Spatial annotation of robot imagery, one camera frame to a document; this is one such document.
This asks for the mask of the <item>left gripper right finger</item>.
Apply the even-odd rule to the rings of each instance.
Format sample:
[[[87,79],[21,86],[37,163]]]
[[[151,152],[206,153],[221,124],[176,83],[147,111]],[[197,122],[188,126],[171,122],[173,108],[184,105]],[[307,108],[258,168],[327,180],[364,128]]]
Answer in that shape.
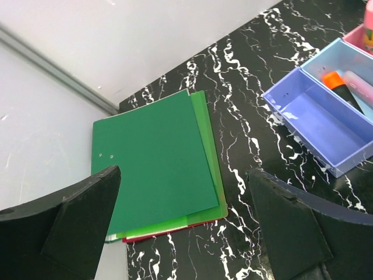
[[[260,169],[248,185],[275,279],[372,279],[372,215]]]

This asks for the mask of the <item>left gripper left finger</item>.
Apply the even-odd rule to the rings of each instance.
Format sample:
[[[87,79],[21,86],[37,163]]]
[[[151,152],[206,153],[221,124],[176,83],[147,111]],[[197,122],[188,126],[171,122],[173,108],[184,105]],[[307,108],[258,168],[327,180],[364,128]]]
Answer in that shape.
[[[120,182],[109,166],[1,210],[1,279],[94,279]]]

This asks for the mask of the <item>purple rectangular bin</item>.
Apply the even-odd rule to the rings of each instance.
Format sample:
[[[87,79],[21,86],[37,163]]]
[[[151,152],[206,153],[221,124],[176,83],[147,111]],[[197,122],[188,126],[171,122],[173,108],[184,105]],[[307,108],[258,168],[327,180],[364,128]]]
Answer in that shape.
[[[263,98],[334,177],[372,157],[372,121],[301,68],[280,79]]]

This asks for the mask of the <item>orange black marker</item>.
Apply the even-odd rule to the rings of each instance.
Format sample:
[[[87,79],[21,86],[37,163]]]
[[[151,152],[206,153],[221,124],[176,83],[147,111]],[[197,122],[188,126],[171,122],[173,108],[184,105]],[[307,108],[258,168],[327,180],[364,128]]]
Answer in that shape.
[[[329,72],[325,74],[321,81],[323,84],[332,90],[335,94],[341,97],[344,101],[346,101],[349,105],[357,109],[359,112],[363,113],[360,106],[356,102],[355,98],[353,97],[351,91],[343,81],[342,77],[336,72]]]

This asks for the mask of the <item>pink highlighter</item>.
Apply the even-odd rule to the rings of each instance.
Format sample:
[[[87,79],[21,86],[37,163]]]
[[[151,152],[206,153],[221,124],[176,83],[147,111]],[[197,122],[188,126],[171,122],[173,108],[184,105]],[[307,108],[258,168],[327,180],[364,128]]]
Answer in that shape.
[[[361,100],[372,107],[372,85],[352,71],[346,71],[342,79]]]

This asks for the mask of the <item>pink rectangular bin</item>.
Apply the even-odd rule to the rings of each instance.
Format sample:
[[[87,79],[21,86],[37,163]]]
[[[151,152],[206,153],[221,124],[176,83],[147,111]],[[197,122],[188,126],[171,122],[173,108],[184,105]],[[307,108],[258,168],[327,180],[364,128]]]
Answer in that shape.
[[[372,54],[366,52],[365,49],[364,49],[364,46],[363,46],[363,31],[364,31],[364,26],[363,26],[363,24],[360,24],[355,29],[353,29],[352,31],[347,33],[345,36],[343,36],[342,39],[345,43],[348,43],[351,46],[355,47],[356,49],[364,51],[365,53],[372,56]]]

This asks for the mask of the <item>pink-capped colourful bottle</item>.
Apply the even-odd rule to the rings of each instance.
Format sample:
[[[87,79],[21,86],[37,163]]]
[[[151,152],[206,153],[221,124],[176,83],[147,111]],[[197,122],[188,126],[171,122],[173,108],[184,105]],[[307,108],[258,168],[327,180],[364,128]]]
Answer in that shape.
[[[364,31],[363,31],[363,46],[366,52],[372,54],[372,18],[373,18],[373,2],[369,0],[365,6],[364,13]]]

